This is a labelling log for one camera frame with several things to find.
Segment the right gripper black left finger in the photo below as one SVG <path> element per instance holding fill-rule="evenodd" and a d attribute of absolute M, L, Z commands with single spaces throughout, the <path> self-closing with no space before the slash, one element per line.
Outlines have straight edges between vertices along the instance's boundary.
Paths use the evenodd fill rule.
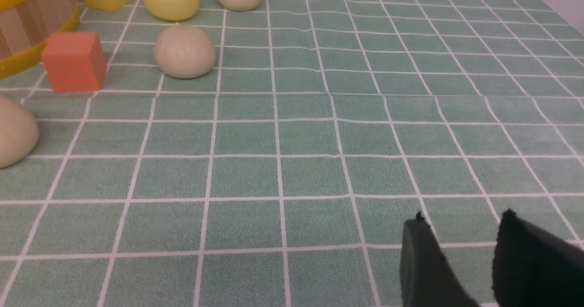
<path fill-rule="evenodd" d="M 450 267 L 421 211 L 403 224 L 400 258 L 404 307 L 478 307 Z"/>

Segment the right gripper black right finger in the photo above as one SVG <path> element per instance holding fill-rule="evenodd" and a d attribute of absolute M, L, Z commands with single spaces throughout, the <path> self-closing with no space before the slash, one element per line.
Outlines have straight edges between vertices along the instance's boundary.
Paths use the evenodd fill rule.
<path fill-rule="evenodd" d="M 492 290 L 500 307 L 581 307 L 584 253 L 508 209 L 496 239 Z"/>

